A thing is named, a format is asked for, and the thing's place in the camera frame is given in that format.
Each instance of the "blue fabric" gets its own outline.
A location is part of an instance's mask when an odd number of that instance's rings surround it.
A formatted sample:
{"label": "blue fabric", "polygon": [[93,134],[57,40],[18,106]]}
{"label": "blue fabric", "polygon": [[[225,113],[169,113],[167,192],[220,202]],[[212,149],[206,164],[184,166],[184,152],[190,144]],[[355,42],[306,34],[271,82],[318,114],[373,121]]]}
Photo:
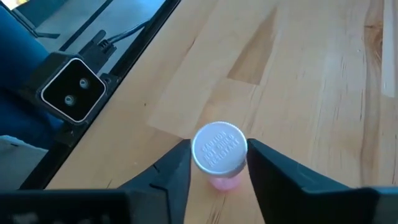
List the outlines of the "blue fabric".
{"label": "blue fabric", "polygon": [[49,148],[62,121],[17,95],[49,53],[3,7],[0,24],[0,135]]}

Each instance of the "black frame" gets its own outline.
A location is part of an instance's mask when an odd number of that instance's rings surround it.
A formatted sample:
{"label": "black frame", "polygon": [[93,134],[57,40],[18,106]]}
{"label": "black frame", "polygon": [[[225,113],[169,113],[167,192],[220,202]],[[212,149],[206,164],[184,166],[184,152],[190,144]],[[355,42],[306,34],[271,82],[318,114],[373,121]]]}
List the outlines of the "black frame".
{"label": "black frame", "polygon": [[[174,9],[178,6],[179,2],[180,0],[165,0],[163,5],[152,17],[149,24],[144,28],[144,30],[142,30],[142,32],[137,36],[135,41],[133,41],[130,47],[125,51],[123,56],[112,68],[109,74],[117,76],[119,78],[117,87],[129,73],[130,69],[137,62],[138,58],[141,56],[146,47],[150,44],[160,28],[164,25]],[[113,90],[111,94],[108,95],[108,98],[105,99],[106,102],[108,102],[108,100],[112,97],[117,87]],[[90,122],[85,131],[87,131],[87,129],[91,126],[94,120],[95,119]],[[77,143],[83,137],[85,131],[76,136]],[[26,178],[26,180],[19,189],[27,190],[46,188],[46,186],[52,180],[59,168],[66,161],[70,153],[74,150],[77,143],[72,146],[67,146],[66,144],[56,142],[48,151],[48,153],[46,153],[43,159],[39,162],[36,168],[30,173],[28,178]]]}

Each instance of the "camera lens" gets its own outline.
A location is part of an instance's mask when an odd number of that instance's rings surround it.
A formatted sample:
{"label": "camera lens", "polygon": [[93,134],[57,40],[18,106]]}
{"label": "camera lens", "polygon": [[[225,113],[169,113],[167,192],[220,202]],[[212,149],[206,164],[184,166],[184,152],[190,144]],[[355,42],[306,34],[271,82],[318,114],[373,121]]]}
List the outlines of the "camera lens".
{"label": "camera lens", "polygon": [[88,80],[85,79],[85,78],[80,79],[79,85],[80,85],[80,87],[82,87],[83,89],[87,89],[88,86],[89,86]]}
{"label": "camera lens", "polygon": [[68,106],[73,106],[75,104],[75,97],[71,95],[67,95],[64,99],[64,102]]}

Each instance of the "pink pill bottle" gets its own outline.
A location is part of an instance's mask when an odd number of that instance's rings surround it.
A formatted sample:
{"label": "pink pill bottle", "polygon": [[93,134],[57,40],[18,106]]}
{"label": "pink pill bottle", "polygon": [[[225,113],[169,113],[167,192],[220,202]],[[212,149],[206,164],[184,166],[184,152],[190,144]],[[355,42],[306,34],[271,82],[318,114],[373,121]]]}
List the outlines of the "pink pill bottle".
{"label": "pink pill bottle", "polygon": [[192,158],[220,191],[236,188],[246,165],[248,143],[235,125],[224,121],[206,124],[191,142]]}

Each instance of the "wooden table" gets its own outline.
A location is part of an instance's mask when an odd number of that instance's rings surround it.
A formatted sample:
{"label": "wooden table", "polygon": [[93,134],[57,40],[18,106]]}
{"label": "wooden table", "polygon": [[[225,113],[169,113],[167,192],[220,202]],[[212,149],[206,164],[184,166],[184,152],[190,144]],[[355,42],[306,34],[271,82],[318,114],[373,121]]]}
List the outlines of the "wooden table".
{"label": "wooden table", "polygon": [[[397,6],[183,0],[48,188],[118,187],[216,120],[346,185],[395,185]],[[186,223],[263,223],[243,176],[221,194],[193,166]]]}

